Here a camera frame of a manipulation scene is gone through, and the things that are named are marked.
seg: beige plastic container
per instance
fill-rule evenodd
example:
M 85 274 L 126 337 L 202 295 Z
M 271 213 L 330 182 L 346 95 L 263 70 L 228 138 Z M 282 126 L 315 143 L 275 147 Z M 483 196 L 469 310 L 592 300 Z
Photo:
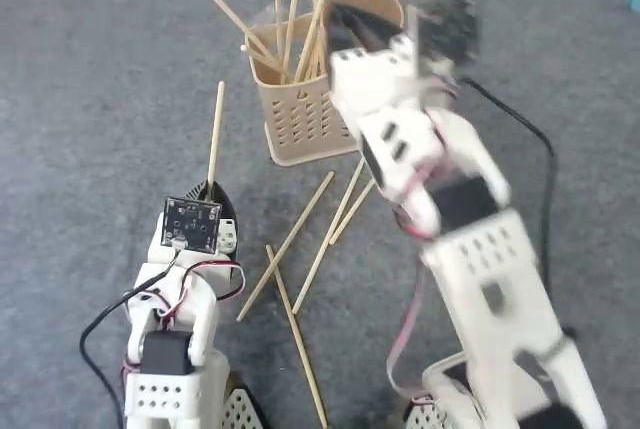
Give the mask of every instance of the beige plastic container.
M 368 9 L 400 25 L 404 19 L 397 0 L 339 1 Z M 294 21 L 295 39 L 304 40 L 311 16 L 305 14 Z M 275 24 L 255 26 L 252 31 L 267 47 L 275 46 Z M 260 52 L 246 37 L 245 44 Z M 326 74 L 298 84 L 281 85 L 279 73 L 252 57 L 249 61 L 264 111 L 269 152 L 276 164 L 293 166 L 356 149 L 354 139 L 329 100 Z
M 349 4 L 350 6 L 364 9 L 365 11 L 383 17 L 387 21 L 403 27 L 404 11 L 398 0 L 330 0 L 341 4 Z

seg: perforated plastic container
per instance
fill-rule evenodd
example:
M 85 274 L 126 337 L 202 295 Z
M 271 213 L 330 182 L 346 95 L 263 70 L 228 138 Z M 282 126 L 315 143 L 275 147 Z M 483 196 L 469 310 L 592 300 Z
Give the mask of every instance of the perforated plastic container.
M 297 18 L 294 38 L 303 40 L 310 22 L 311 14 Z M 274 45 L 275 24 L 252 30 L 265 45 Z M 248 39 L 245 44 L 260 52 Z M 277 164 L 292 166 L 356 149 L 340 114 L 329 101 L 326 74 L 298 84 L 281 85 L 276 71 L 251 57 L 249 60 L 264 111 L 269 152 Z

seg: circuit board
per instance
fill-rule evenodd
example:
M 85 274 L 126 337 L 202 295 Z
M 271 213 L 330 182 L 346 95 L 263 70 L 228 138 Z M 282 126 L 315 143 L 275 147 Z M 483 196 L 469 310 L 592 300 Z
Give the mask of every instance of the circuit board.
M 214 202 L 167 197 L 161 244 L 213 254 L 221 212 L 222 205 Z

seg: white robotic arm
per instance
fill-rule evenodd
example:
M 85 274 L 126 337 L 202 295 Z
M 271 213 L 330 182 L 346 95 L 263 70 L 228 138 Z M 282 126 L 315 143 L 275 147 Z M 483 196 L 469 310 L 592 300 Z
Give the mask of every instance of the white robotic arm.
M 421 259 L 462 343 L 463 354 L 427 370 L 423 383 L 458 429 L 537 427 L 524 424 L 541 421 L 536 414 L 552 403 L 560 410 L 549 417 L 603 429 L 576 346 L 558 324 L 524 225 L 509 207 L 509 185 L 473 126 L 447 109 L 453 65 L 442 57 L 426 64 L 439 71 L 425 74 L 420 52 L 416 37 L 401 33 L 387 49 L 337 50 L 330 63 L 331 100 L 380 193 L 423 242 Z M 536 370 L 522 368 L 526 356 Z M 460 365 L 455 380 L 450 371 Z M 541 389 L 545 382 L 551 391 Z
M 162 222 L 161 214 L 136 286 L 173 258 L 174 249 L 161 245 Z M 137 368 L 126 381 L 129 429 L 165 428 L 169 421 L 176 429 L 220 426 L 229 364 L 213 349 L 216 293 L 229 293 L 236 266 L 227 255 L 236 246 L 233 221 L 222 219 L 220 226 L 215 254 L 183 249 L 166 277 L 129 301 L 127 364 Z

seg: black cable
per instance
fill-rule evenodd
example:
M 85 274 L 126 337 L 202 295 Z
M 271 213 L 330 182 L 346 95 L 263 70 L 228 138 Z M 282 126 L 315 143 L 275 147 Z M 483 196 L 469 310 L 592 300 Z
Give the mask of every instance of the black cable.
M 82 331 L 82 335 L 80 336 L 80 343 L 78 344 L 78 347 L 80 349 L 80 355 L 82 356 L 82 359 L 84 360 L 84 362 L 86 362 L 87 365 L 91 368 L 93 373 L 96 376 L 98 376 L 98 379 L 100 379 L 100 382 L 102 382 L 102 385 L 107 390 L 107 393 L 109 394 L 109 398 L 111 399 L 111 402 L 113 402 L 113 406 L 114 406 L 114 409 L 115 409 L 115 412 L 116 412 L 116 418 L 117 418 L 117 421 L 118 421 L 118 429 L 124 429 L 124 417 L 122 415 L 122 408 L 120 407 L 120 401 L 118 400 L 118 396 L 116 395 L 116 391 L 113 389 L 113 386 L 111 385 L 111 383 L 109 382 L 107 377 L 104 375 L 102 370 L 98 367 L 98 365 L 95 362 L 93 362 L 93 359 L 91 359 L 91 357 L 89 356 L 89 353 L 87 352 L 87 348 L 86 348 L 87 337 L 89 337 L 89 335 L 93 332 L 93 330 L 96 327 L 98 327 L 98 325 L 109 314 L 111 314 L 113 311 L 115 311 L 118 307 L 120 307 L 122 304 L 126 303 L 129 299 L 131 299 L 135 295 L 137 295 L 137 294 L 141 293 L 142 291 L 150 288 L 156 282 L 158 282 L 160 279 L 166 277 L 166 275 L 169 274 L 169 271 L 171 270 L 173 265 L 176 263 L 176 260 L 178 259 L 178 255 L 179 254 L 180 254 L 180 251 L 176 250 L 176 253 L 173 256 L 173 259 L 171 259 L 171 262 L 169 262 L 169 265 L 167 266 L 167 268 L 164 271 L 162 271 L 161 273 L 155 275 L 151 279 L 148 279 L 147 281 L 143 282 L 139 286 L 136 286 L 131 291 L 127 292 L 124 296 L 122 296 L 120 299 L 118 299 L 117 302 L 115 302 L 114 304 L 112 304 L 109 307 L 107 307 L 104 311 L 102 311 L 98 315 L 98 317 L 96 317 L 93 320 L 93 322 L 91 322 L 91 324 L 89 324 L 84 329 L 84 331 Z
M 495 106 L 502 109 L 509 116 L 526 127 L 544 144 L 547 150 L 547 181 L 545 183 L 544 194 L 542 196 L 542 213 L 540 215 L 540 260 L 542 266 L 542 284 L 547 291 L 549 300 L 552 300 L 549 241 L 551 237 L 551 204 L 553 201 L 553 190 L 555 188 L 556 178 L 558 175 L 558 157 L 556 155 L 556 151 L 547 135 L 518 111 L 502 102 L 473 79 L 466 77 L 463 78 L 461 82 L 475 89 Z

